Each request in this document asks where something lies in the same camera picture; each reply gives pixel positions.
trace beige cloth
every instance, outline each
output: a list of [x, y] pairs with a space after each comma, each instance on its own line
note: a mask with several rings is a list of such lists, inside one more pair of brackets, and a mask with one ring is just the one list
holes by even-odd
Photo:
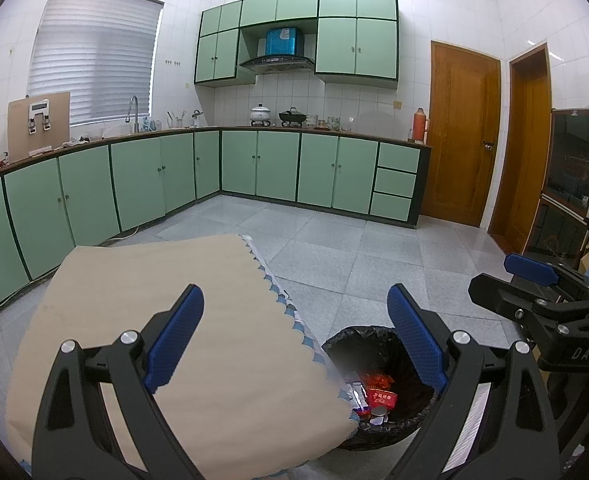
[[[341, 444], [356, 429], [350, 405], [301, 344], [259, 265], [237, 235], [73, 250], [14, 363], [6, 406], [14, 457], [30, 461], [41, 395], [64, 340], [88, 348], [140, 330], [189, 283], [204, 292], [204, 316], [155, 399], [206, 479], [266, 476]], [[113, 389], [103, 391], [126, 460], [142, 467]]]

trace faucet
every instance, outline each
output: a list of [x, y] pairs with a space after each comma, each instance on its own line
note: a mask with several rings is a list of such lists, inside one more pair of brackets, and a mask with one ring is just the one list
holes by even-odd
[[134, 133], [139, 133], [139, 99], [136, 95], [130, 98], [130, 106], [128, 107], [128, 116], [126, 117], [126, 123], [130, 122], [130, 113], [132, 112], [132, 101], [134, 100]]

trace wooden door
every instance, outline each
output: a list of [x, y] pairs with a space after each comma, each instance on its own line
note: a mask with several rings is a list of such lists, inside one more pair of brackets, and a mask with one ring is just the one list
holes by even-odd
[[545, 179], [552, 108], [546, 45], [510, 63], [510, 124], [490, 235], [506, 253], [523, 251]]
[[481, 223], [497, 148], [501, 64], [464, 48], [432, 42], [427, 143], [432, 147], [421, 212]]

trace metal screw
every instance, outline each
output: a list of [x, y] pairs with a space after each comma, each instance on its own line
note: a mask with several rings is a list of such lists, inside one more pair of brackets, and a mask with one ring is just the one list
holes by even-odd
[[457, 330], [452, 335], [452, 339], [454, 339], [460, 345], [466, 345], [469, 343], [469, 334], [467, 332], [463, 332], [463, 330]]
[[124, 345], [130, 345], [132, 343], [134, 343], [139, 337], [139, 334], [137, 334], [134, 330], [128, 330], [126, 332], [123, 332], [121, 334], [121, 343], [123, 343]]
[[530, 345], [528, 345], [525, 341], [517, 341], [514, 344], [514, 348], [519, 354], [527, 354], [530, 351]]
[[61, 345], [61, 351], [64, 354], [69, 354], [70, 352], [72, 352], [74, 350], [75, 347], [75, 343], [72, 339], [68, 339], [67, 341], [64, 341], [63, 344]]

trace gray tiled floor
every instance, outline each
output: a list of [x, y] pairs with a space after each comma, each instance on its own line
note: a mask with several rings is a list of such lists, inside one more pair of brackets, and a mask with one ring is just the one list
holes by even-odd
[[[417, 303], [450, 329], [506, 348], [515, 325], [474, 305], [469, 280], [504, 280], [503, 255], [486, 232], [421, 217], [416, 230], [254, 200], [217, 196], [163, 219], [117, 245], [239, 233], [252, 236], [320, 342], [355, 324], [391, 326], [386, 297], [403, 283]], [[0, 436], [12, 363], [47, 282], [0, 311]], [[407, 442], [377, 452], [334, 450], [289, 473], [291, 480], [383, 478]]]

